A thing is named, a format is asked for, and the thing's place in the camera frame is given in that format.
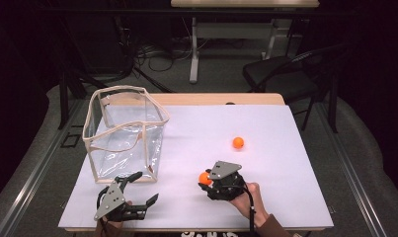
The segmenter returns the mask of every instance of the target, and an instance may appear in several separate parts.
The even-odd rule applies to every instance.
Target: desk
[[[249,221],[230,203],[209,199],[197,184],[199,174],[217,160],[241,164],[239,173],[247,182],[261,184],[268,212],[286,229],[333,226],[293,116],[280,95],[152,96],[171,115],[164,131],[158,182],[128,184],[124,196],[134,204],[142,204],[157,193],[159,198],[144,220],[127,221],[124,228],[147,232],[247,231]],[[237,105],[223,106],[228,102]],[[235,135],[245,138],[240,151],[230,145]],[[97,195],[104,187],[95,184],[86,157],[58,226],[69,231],[93,230]]]
[[[171,6],[179,8],[316,8],[318,0],[172,0]],[[192,40],[193,56],[190,83],[197,83],[199,70],[199,52],[197,38],[216,39],[268,39],[268,47],[263,59],[271,56],[276,40],[278,24],[270,23],[226,24],[198,23],[193,18]]]

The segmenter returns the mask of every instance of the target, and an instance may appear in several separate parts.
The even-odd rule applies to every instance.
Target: transparent bin
[[[83,140],[96,183],[143,172],[156,182],[168,112],[144,88],[115,86],[94,92]]]

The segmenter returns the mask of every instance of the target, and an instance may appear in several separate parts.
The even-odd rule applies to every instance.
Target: ping pong ball
[[[207,186],[211,184],[211,180],[208,178],[208,172],[203,172],[199,175],[199,183]]]
[[[244,146],[244,139],[242,139],[242,137],[237,136],[233,139],[232,145],[236,149],[241,149]]]

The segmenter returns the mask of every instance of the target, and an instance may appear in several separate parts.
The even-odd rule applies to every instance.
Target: gray carpet
[[[282,55],[285,43],[285,39],[279,38],[273,55]],[[169,70],[157,72],[152,69],[163,69],[170,65],[168,60],[157,57],[150,61],[152,69],[148,67],[147,61],[141,68],[149,76],[177,92],[245,92],[248,87],[241,75],[242,66],[248,62],[259,60],[261,48],[265,48],[265,46],[260,40],[233,40],[229,43],[209,41],[200,50],[199,81],[195,85],[189,82],[189,60],[176,60]],[[109,85],[117,84],[141,86],[149,92],[159,92],[144,78],[137,78],[135,74],[109,83]],[[90,85],[85,86],[89,92],[95,90]],[[14,177],[0,195],[0,225],[26,180],[32,174],[32,170],[45,156],[48,146],[56,135],[60,120],[58,88],[53,88],[48,96],[50,108],[43,126]],[[300,102],[290,107],[297,111],[305,105],[304,102]],[[81,133],[79,126],[84,122],[86,106],[85,102],[80,112],[72,117],[65,133]],[[318,105],[317,110],[313,110],[307,128],[301,132],[301,136],[325,201],[335,209],[335,213],[332,213],[335,227],[322,232],[314,232],[311,236],[372,236],[343,172],[343,163],[337,155],[334,142],[331,141],[328,127],[326,128],[322,123],[324,116],[321,113],[322,108],[324,107]],[[296,116],[295,119],[296,123],[300,125],[303,115]],[[339,101],[337,121],[339,131],[337,136],[351,158],[359,180],[367,192],[387,236],[398,236],[398,192],[381,169],[381,154],[374,138],[354,111],[343,101]],[[63,212],[61,206],[65,204],[72,192],[85,154],[85,147],[80,139],[75,147],[62,148],[59,145],[54,150],[52,162],[37,187],[36,194],[32,197],[24,214],[14,222],[13,236],[73,236],[73,233],[58,228],[57,224]],[[76,236],[91,235],[92,233],[76,234]],[[162,236],[164,234],[136,235]],[[165,235],[180,236],[180,233]]]

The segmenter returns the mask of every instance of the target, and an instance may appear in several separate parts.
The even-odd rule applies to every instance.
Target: floor
[[[138,64],[147,75],[176,92],[245,92],[248,87],[241,68],[247,62],[260,60],[264,44],[250,39],[200,43],[196,84],[189,82],[187,53],[177,60],[167,60],[153,49],[150,54],[157,56],[143,63],[139,59]],[[286,43],[287,38],[280,36],[273,56],[283,55]],[[290,55],[297,47],[298,40],[294,40]],[[118,81],[97,78],[108,85],[128,84],[145,87],[151,93],[160,92],[136,73]],[[91,85],[84,86],[89,93],[95,90]],[[70,99],[70,121],[63,130],[57,130],[58,87],[49,91],[48,97],[50,105],[43,126],[0,195],[0,236],[92,236],[89,232],[71,233],[57,227],[86,154],[80,140],[73,148],[64,148],[62,143],[66,135],[81,133],[87,99]],[[304,103],[290,105],[292,110],[304,106]],[[398,192],[381,169],[381,154],[374,137],[344,101],[340,100],[338,105],[338,134],[325,124],[325,114],[325,103],[316,105],[301,137],[331,207],[335,227],[313,232],[311,236],[398,236]],[[302,122],[302,116],[295,119],[297,124]],[[136,235],[181,236],[181,233]]]

